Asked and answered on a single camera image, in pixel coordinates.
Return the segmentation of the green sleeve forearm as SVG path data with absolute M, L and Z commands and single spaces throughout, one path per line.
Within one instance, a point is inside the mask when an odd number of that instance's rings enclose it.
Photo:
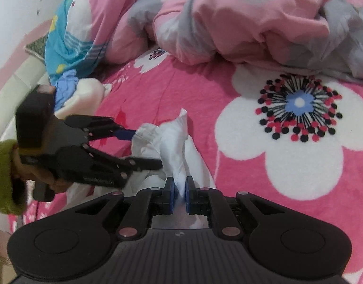
M 0 213 L 22 215 L 26 209 L 26 182 L 15 174 L 16 140 L 0 141 Z

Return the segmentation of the left hand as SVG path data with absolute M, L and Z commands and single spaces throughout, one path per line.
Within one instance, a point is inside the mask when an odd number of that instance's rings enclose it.
M 72 185 L 71 182 L 62 178 L 56 179 L 51 172 L 43 168 L 35 165 L 23 164 L 20 160 L 17 148 L 13 150 L 13 175 L 22 180 L 46 183 L 56 194 L 66 192 Z

